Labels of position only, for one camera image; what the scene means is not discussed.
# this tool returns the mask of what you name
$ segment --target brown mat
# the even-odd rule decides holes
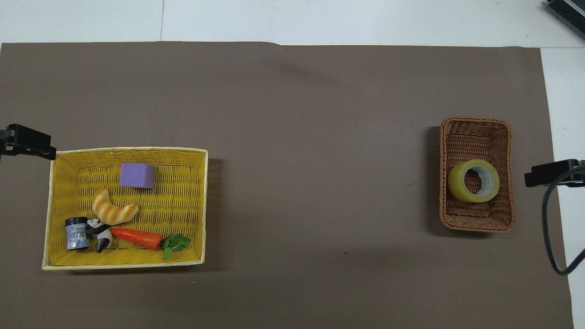
[[[49,162],[3,157],[1,327],[570,328],[546,258],[552,145],[538,49],[3,44],[0,122],[60,150],[209,150],[201,266],[44,272]],[[517,224],[438,213],[441,121],[506,120]],[[558,202],[550,222],[562,256]]]

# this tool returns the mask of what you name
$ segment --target roll of tape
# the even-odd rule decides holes
[[[465,186],[465,174],[469,170],[476,172],[481,179],[481,188],[476,194],[471,193]],[[449,173],[448,181],[451,193],[467,203],[490,201],[500,189],[498,172],[489,162],[480,159],[459,163]]]

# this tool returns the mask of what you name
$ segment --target small jar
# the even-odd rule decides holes
[[[87,217],[73,217],[65,220],[67,231],[67,250],[87,249],[90,241],[85,232]]]

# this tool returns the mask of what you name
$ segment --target black lid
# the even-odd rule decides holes
[[[65,220],[65,225],[85,224],[87,217],[72,217]]]

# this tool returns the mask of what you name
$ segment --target basket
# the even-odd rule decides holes
[[[154,188],[121,187],[122,163],[154,166]],[[106,148],[57,152],[51,162],[49,207],[44,240],[44,270],[146,268],[201,264],[205,260],[205,205],[208,153],[190,148]],[[136,203],[140,211],[117,225],[167,237],[183,234],[191,244],[163,260],[162,251],[142,248],[114,237],[111,246],[97,253],[95,239],[85,250],[67,250],[65,220],[86,216],[94,194],[106,187],[113,204]]]
[[[451,117],[441,125],[441,171],[439,213],[450,229],[507,232],[514,227],[515,210],[511,170],[512,134],[509,124],[496,119]],[[465,203],[450,192],[449,172],[461,162],[482,159],[491,163],[500,177],[500,190],[490,201]],[[479,176],[467,175],[465,185],[475,193]]]

